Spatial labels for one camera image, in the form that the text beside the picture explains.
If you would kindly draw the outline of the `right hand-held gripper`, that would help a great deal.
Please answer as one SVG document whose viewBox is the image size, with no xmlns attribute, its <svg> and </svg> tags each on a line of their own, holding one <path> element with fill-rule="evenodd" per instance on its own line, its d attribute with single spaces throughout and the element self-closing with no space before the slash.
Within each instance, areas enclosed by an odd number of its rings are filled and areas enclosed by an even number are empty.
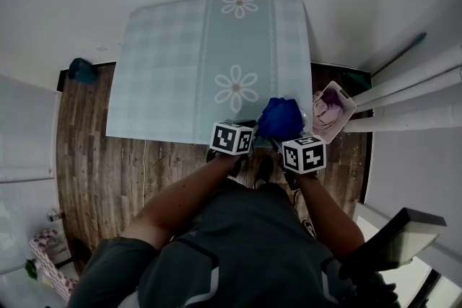
<svg viewBox="0 0 462 308">
<path fill-rule="evenodd" d="M 326 142 L 320 136 L 283 142 L 270 138 L 269 142 L 279 154 L 279 166 L 292 191 L 300 189 L 295 182 L 295 174 L 304 175 L 326 167 Z"/>
</svg>

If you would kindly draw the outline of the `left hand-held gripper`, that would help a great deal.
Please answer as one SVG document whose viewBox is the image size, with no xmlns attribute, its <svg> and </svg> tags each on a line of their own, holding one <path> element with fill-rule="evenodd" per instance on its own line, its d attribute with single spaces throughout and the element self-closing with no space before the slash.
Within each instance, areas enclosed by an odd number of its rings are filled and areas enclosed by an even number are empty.
<svg viewBox="0 0 462 308">
<path fill-rule="evenodd" d="M 233 156 L 249 154 L 255 139 L 256 126 L 255 120 L 216 122 L 209 148 Z"/>
</svg>

